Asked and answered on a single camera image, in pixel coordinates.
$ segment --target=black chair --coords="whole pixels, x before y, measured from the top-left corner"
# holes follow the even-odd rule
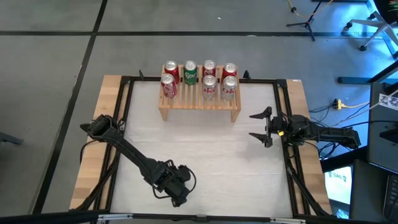
[[[362,25],[377,27],[377,31],[374,33],[374,35],[359,48],[362,51],[365,51],[366,46],[370,43],[370,41],[372,41],[382,31],[386,32],[391,40],[394,41],[396,45],[398,45],[398,38],[395,35],[394,30],[392,29],[398,26],[398,11],[391,11],[392,7],[389,5],[388,0],[374,0],[374,3],[379,12],[374,11],[374,13],[370,15],[370,18],[377,18],[376,21],[352,19],[346,25],[347,28],[350,28],[353,26],[354,22]]]

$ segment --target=concrete floor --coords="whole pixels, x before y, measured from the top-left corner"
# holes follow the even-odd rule
[[[311,0],[293,3],[302,14],[310,14],[316,6]],[[100,0],[1,1],[0,30],[91,31],[100,4]],[[351,18],[365,19],[368,15],[364,3],[336,2],[315,16],[312,27],[315,32],[341,32]],[[285,1],[114,0],[108,2],[100,30],[298,32],[305,29],[285,24],[304,20],[292,14]],[[374,29],[355,24],[350,31]],[[0,216],[29,213],[88,39],[0,37],[0,131],[25,139],[21,146],[0,146]],[[327,37],[318,37],[316,42],[309,37],[97,37],[44,212],[69,208],[79,151],[86,141],[78,126],[92,118],[103,75],[138,75],[139,69],[144,75],[160,75],[160,66],[167,60],[182,63],[211,58],[217,64],[234,62],[241,72],[249,70],[253,78],[303,80],[310,109],[328,105],[335,98],[355,105],[369,100],[369,87],[339,85],[336,78],[372,77],[393,62],[381,38],[360,52],[358,47],[364,41]],[[334,124],[355,111],[331,110],[324,122]],[[323,114],[313,116],[322,118]],[[367,119],[363,114],[352,122]],[[366,126],[356,130],[366,144]]]

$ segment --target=green soda can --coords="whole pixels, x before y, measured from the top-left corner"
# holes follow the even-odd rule
[[[184,82],[188,85],[194,85],[197,82],[198,67],[195,62],[187,61],[184,65]]]

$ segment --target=white board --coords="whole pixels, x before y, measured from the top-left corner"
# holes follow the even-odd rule
[[[271,106],[269,84],[241,84],[242,110],[235,123],[229,111],[169,110],[163,121],[157,108],[159,82],[134,82],[124,137],[147,157],[172,159],[197,177],[188,202],[174,208],[156,199],[139,169],[121,156],[112,212],[235,217],[292,217],[282,143],[265,148],[249,132],[265,133],[265,120],[249,115]],[[190,189],[193,181],[187,182]]]

